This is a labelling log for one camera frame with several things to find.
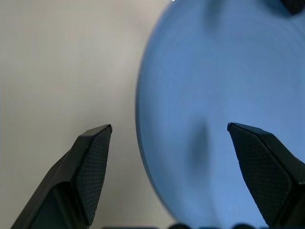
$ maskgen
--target gray background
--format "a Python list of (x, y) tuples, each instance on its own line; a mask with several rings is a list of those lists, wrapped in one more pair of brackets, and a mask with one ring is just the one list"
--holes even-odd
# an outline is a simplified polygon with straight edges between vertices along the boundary
[(161, 228), (136, 140), (134, 97), (149, 34), (169, 0), (0, 2), (0, 223), (9, 228), (49, 168), (87, 129), (111, 123), (92, 229)]

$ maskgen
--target blue circular object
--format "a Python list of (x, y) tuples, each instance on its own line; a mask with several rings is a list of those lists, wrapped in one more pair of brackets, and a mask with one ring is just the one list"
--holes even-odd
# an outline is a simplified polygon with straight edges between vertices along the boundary
[(136, 128), (149, 179), (192, 228), (265, 222), (228, 122), (273, 133), (305, 161), (305, 14), (279, 0), (176, 0), (148, 42)]

